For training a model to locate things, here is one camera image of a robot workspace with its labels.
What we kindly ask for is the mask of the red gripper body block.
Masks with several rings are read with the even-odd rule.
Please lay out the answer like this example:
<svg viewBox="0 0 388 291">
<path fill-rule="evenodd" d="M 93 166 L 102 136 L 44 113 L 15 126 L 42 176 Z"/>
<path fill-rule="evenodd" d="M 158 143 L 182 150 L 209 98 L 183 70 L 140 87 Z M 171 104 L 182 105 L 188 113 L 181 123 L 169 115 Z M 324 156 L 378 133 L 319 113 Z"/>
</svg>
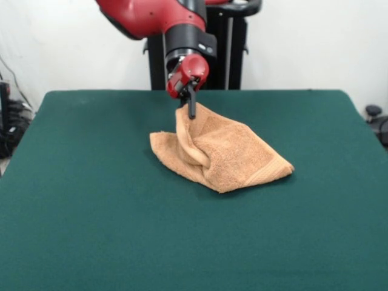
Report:
<svg viewBox="0 0 388 291">
<path fill-rule="evenodd" d="M 173 99 L 177 99 L 188 85 L 198 91 L 208 75 L 209 65 L 206 59 L 199 54 L 189 54 L 183 57 L 169 74 L 167 92 Z"/>
</svg>

